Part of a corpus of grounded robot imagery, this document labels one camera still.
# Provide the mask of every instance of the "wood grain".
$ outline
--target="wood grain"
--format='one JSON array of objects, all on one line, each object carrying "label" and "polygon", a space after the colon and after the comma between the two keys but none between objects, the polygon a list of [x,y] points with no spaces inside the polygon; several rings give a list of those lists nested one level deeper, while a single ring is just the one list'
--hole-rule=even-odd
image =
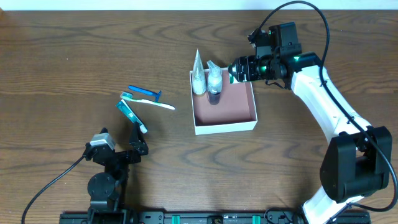
[{"label": "wood grain", "polygon": [[[149,132],[149,155],[131,167],[128,204],[138,210],[265,210],[296,207],[319,188],[325,137],[291,91],[254,83],[253,131],[195,136],[188,71],[196,49],[221,66],[253,54],[246,36],[267,11],[5,12],[0,17],[0,223],[20,223],[29,200],[77,160],[102,127],[123,150],[131,124],[116,109],[121,91],[162,90],[169,111],[132,105]],[[326,67],[347,101],[398,136],[396,11],[325,11]],[[304,51],[322,54],[314,11],[282,11],[267,25],[295,21]],[[398,153],[392,163],[398,169]],[[82,162],[33,204],[27,223],[57,223],[86,210],[86,185],[102,168]],[[392,185],[363,203],[383,207]],[[398,209],[372,213],[396,223]]]}]

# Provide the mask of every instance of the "white wall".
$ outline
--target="white wall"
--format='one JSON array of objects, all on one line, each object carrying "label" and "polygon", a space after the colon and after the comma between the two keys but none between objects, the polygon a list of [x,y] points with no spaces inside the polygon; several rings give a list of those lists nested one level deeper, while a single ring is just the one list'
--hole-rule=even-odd
[{"label": "white wall", "polygon": [[[320,9],[398,9],[398,0],[307,0]],[[3,10],[275,9],[288,0],[0,0]],[[286,9],[310,9],[303,4]]]}]

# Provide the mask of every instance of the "white box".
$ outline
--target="white box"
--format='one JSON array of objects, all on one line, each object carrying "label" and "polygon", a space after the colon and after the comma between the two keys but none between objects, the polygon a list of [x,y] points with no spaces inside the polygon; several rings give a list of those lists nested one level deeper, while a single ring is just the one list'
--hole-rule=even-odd
[{"label": "white box", "polygon": [[207,93],[196,96],[192,92],[192,71],[190,71],[191,102],[195,134],[227,133],[253,130],[257,124],[256,102],[253,87],[247,83],[229,83],[227,68],[223,71],[223,89],[220,102],[211,105]]}]

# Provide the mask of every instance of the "cardboard box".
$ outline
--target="cardboard box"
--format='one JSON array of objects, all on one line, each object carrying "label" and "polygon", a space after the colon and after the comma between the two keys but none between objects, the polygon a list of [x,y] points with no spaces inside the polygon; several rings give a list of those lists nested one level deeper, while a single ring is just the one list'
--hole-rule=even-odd
[{"label": "cardboard box", "polygon": [[196,96],[192,92],[190,81],[196,135],[253,130],[257,124],[256,103],[251,83],[230,84],[228,69],[222,68],[222,71],[223,89],[217,105],[209,103],[207,93]]}]

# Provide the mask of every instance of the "bottle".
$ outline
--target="bottle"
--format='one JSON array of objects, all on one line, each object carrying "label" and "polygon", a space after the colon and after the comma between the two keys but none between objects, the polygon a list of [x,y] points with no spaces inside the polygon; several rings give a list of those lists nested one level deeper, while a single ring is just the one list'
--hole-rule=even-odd
[{"label": "bottle", "polygon": [[209,76],[207,78],[207,98],[211,105],[220,102],[221,89],[223,88],[223,76],[219,66],[211,60],[207,62],[209,66]]},{"label": "bottle", "polygon": [[197,96],[203,96],[206,93],[205,70],[203,69],[199,50],[197,50],[197,56],[195,57],[195,62],[193,63],[192,91]]}]

